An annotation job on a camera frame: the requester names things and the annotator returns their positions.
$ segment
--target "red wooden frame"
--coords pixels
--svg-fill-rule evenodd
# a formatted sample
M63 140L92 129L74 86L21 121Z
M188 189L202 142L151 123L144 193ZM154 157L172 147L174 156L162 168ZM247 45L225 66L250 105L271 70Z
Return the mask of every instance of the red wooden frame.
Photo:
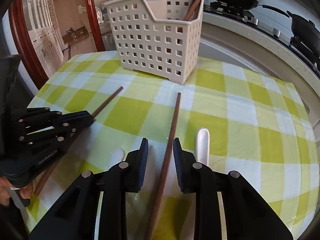
M9 22L17 51L22 55L22 62L38 89L49 79L33 48L23 14L22 0L13 0L9 7Z

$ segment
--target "perforated basket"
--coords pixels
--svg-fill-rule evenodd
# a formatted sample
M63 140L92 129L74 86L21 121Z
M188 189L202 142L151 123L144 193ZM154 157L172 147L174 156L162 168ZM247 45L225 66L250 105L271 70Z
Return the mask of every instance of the perforated basket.
M115 0L106 4L121 64L183 84L197 62L203 1L182 21L192 0Z

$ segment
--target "wooden chopstick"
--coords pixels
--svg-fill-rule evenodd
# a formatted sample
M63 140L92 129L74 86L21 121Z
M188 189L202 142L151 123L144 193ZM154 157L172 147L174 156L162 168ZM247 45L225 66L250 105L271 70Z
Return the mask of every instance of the wooden chopstick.
M99 106L97 108L97 110L95 110L92 114L93 118L96 118L96 116L103 110L103 108L105 108L105 106L107 104L110 103L110 101L117 95L120 93L120 91L123 89L123 87L119 87L110 97L108 97L108 99L106 101L104 101L101 106ZM81 133L76 133L74 134L74 136L72 136L70 138L70 142L69 142L69 146L71 146L73 144L73 142L76 140L76 138L78 138L78 136L80 135ZM51 173L53 172L53 170L57 167L58 163L59 163L60 160L56 161L54 164L52 164L49 168L47 168L45 171L44 171L44 174L42 175L41 179L39 180L37 186L36 186L36 189L34 191L34 194L38 197L44 187L44 184L47 182L47 180L49 179Z
M201 0L194 0L194 2L190 5L187 14L184 17L184 21L189 21L193 15L193 12L196 10L197 6L200 4Z
M181 98L181 93L179 92L178 96L177 96L177 101L176 101L176 105L174 108L174 112L173 112L173 118L172 118L170 133L169 133L169 139L168 139L167 148L166 148L165 154L164 154L164 160L163 160L162 169L161 169L161 173L160 173L160 179L159 179L158 188L157 188L157 192L156 192L156 198L155 198L155 202L153 205L153 209L151 210L151 215L149 218L149 223L147 226L146 234L144 236L144 240L150 240L152 238L153 232L154 232L154 229L156 226L156 221L157 221L157 217L158 217L158 213L159 213L159 209L160 209L160 204L161 204L161 200L162 200L162 195L163 195L163 191L164 191L164 185L165 185L165 181L166 181L168 169L169 169L169 164L170 164L173 140L174 140L174 136L176 133L178 112L179 112L179 106L180 106L180 98Z

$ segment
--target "green and white checkered tablecloth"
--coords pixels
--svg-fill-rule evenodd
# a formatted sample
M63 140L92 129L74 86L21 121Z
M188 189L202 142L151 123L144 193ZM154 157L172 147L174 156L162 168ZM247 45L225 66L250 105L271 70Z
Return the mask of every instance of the green and white checkered tablecloth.
M125 70L116 51L74 56L41 88L30 107L64 114L92 113L120 86L124 90L97 116L60 161L24 220L32 230L63 191L84 170L107 170L149 140L144 185L127 196L129 239L142 239L168 140L177 92L182 93L176 137L194 151L196 131L210 131L209 166L239 171L262 195L296 239L313 219L319 164L312 127L291 83L241 67L200 58L184 85ZM178 187L173 157L155 239L179 239L190 196Z

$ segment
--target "white wall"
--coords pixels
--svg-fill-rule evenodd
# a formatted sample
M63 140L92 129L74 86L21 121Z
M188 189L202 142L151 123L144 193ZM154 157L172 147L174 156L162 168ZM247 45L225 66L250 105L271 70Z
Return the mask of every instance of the white wall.
M7 42L7 46L9 48L10 54L11 55L18 54L16 45L14 44L14 40L13 40L12 33L11 33L8 11L5 13L5 15L2 18L2 25L3 25L3 31L4 31L5 40ZM30 76L29 76L25 66L23 65L22 61L19 64L18 72L19 72L20 76L22 77L25 85L31 91L31 93L33 95L36 95L36 93L38 93L39 90L37 89L37 87L34 84L34 82L32 81L32 79L30 78Z
M320 30L320 20L319 18L310 12L303 5L298 3L295 0L257 0L259 4L266 4L276 8L279 8L283 11L290 11L293 14L298 14L307 20L311 20L315 23L316 28ZM275 11L262 8L258 6L253 8L251 12L254 16L260 21L268 24L271 27L274 27L280 30L284 35L288 37L292 37L293 34L291 32L291 18L287 18L286 16L276 13Z

